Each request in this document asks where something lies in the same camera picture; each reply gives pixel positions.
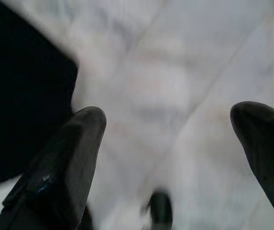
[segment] black fabric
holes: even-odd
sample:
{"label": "black fabric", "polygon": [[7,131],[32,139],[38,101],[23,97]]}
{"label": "black fabric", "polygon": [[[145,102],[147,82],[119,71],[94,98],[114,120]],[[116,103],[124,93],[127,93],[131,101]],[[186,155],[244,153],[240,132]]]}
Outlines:
{"label": "black fabric", "polygon": [[73,61],[0,3],[0,182],[71,117],[76,77]]}

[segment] black object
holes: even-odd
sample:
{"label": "black object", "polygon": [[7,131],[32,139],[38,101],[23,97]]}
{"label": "black object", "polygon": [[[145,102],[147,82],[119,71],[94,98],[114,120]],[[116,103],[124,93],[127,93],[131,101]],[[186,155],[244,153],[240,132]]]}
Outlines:
{"label": "black object", "polygon": [[105,127],[97,107],[63,125],[3,201],[0,230],[89,230],[86,201]]}
{"label": "black object", "polygon": [[145,210],[150,208],[152,229],[171,229],[173,224],[172,205],[169,195],[164,189],[156,189]]}
{"label": "black object", "polygon": [[274,109],[241,102],[233,106],[230,117],[250,167],[274,207]]}
{"label": "black object", "polygon": [[73,115],[77,67],[0,2],[0,182],[22,173]]}

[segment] white marble floor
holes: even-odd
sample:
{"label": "white marble floor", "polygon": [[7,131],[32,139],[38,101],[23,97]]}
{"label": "white marble floor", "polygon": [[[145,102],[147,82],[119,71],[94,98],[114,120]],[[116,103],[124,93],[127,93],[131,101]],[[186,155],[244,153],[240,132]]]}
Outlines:
{"label": "white marble floor", "polygon": [[74,109],[107,115],[88,199],[98,230],[140,230],[159,185],[176,230],[274,229],[229,122],[237,102],[274,107],[274,0],[5,2],[79,63]]}

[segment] white floor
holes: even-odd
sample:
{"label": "white floor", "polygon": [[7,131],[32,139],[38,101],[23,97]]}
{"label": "white floor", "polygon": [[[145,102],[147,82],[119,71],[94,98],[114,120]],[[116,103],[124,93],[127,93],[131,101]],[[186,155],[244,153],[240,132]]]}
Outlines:
{"label": "white floor", "polygon": [[98,230],[141,230],[159,185],[176,230],[274,229],[229,121],[240,101],[274,107],[274,0],[6,2],[78,61],[74,109],[107,115],[88,199]]}

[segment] marble floor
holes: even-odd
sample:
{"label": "marble floor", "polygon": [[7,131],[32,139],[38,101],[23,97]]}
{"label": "marble floor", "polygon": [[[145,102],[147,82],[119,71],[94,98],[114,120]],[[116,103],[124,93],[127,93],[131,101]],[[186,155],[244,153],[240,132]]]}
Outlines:
{"label": "marble floor", "polygon": [[97,230],[141,230],[161,185],[176,230],[274,229],[229,121],[240,101],[274,107],[274,0],[5,3],[79,64],[74,109],[106,113],[88,198]]}

